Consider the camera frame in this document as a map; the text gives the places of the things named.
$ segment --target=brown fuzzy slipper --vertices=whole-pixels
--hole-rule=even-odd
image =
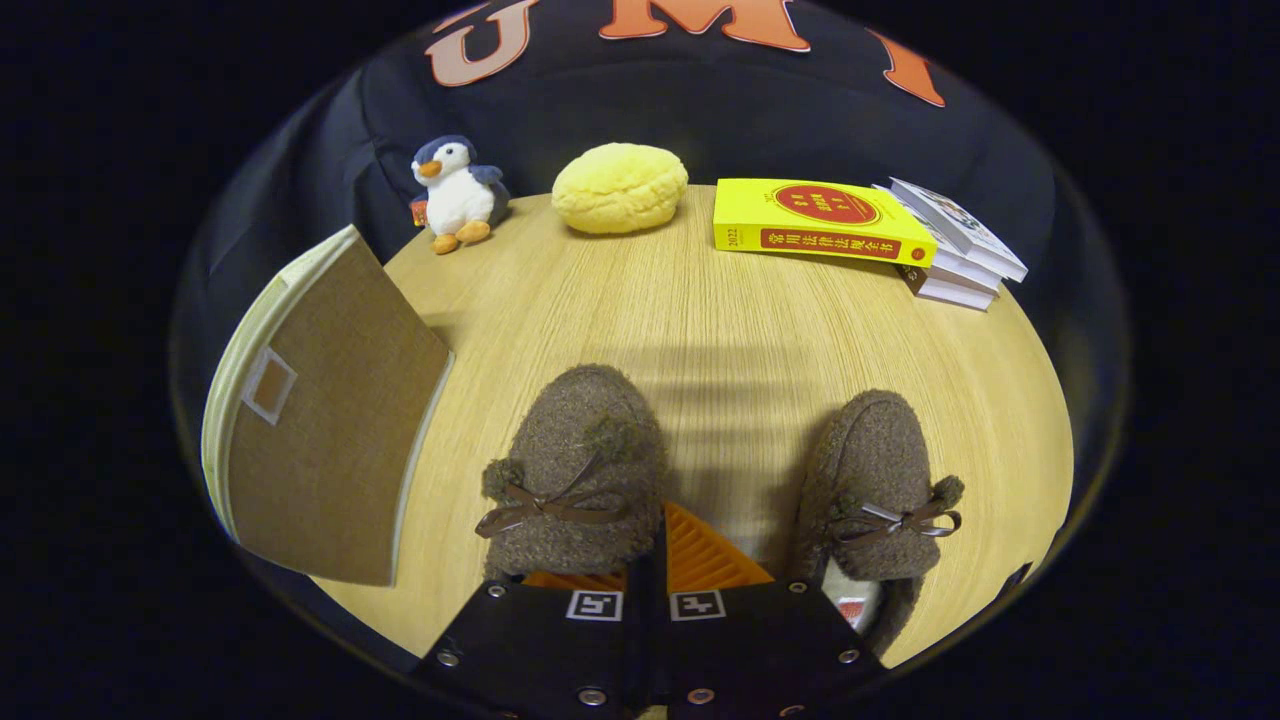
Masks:
[[[864,392],[836,414],[809,460],[788,573],[822,583],[828,596],[841,577],[882,582],[878,618],[864,633],[881,655],[906,624],[920,578],[938,562],[936,538],[960,527],[950,509],[963,491],[954,477],[931,487],[924,433],[906,400]],[[942,516],[951,527],[934,525]]]
[[[635,386],[604,365],[566,372],[484,471],[499,502],[476,527],[490,538],[485,577],[621,570],[653,550],[667,477],[662,430]]]

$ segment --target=wooden tabletop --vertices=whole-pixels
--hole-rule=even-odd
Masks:
[[[550,196],[515,200],[490,240],[436,256],[430,231],[387,272],[457,352],[410,489],[394,587],[316,579],[387,638],[426,653],[481,579],[480,473],[525,411],[580,363],[625,372],[675,465],[676,502],[778,571],[822,423],[869,388],[901,393],[934,478],[959,475],[964,529],[938,542],[897,665],[1038,565],[1066,516],[1071,432],[1036,331],[1004,290],[980,313],[911,296],[892,265],[713,247],[716,188],[664,227],[567,228]],[[1036,282],[1032,277],[1028,282]]]

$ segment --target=yellow pillow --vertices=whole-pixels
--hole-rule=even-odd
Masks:
[[[582,232],[631,232],[669,220],[687,186],[689,173],[673,152],[611,142],[564,165],[552,187],[552,208]]]

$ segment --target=orange letter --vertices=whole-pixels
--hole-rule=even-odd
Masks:
[[[613,0],[613,22],[600,28],[605,40],[654,37],[667,32],[667,23],[653,19],[650,5],[660,8],[686,32],[701,35],[724,10],[733,20],[724,35],[742,42],[808,53],[809,42],[796,35],[787,14],[791,0]]]
[[[463,40],[472,31],[471,26],[452,32],[428,47],[426,55],[431,58],[431,73],[435,74],[435,82],[445,87],[468,85],[515,63],[529,45],[529,8],[536,4],[538,0],[522,0],[485,18],[498,23],[498,49],[484,60],[475,63],[467,60]],[[458,15],[454,15],[438,26],[436,29],[448,27],[457,18]]]
[[[884,70],[884,79],[924,100],[929,105],[937,105],[938,108],[947,106],[947,101],[938,95],[937,90],[933,90],[933,79],[929,78],[929,67],[925,64],[924,58],[920,58],[874,29],[868,29],[867,32],[878,37],[884,44],[884,50],[888,51],[888,69]]]

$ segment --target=white label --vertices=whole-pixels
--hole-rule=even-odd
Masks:
[[[264,347],[253,360],[244,382],[244,405],[248,405],[264,420],[275,425],[280,420],[280,410],[293,389],[298,374],[274,350]]]
[[[622,593],[616,591],[573,591],[568,601],[570,620],[622,621]]]
[[[724,616],[724,601],[719,591],[671,593],[671,621],[710,620]]]

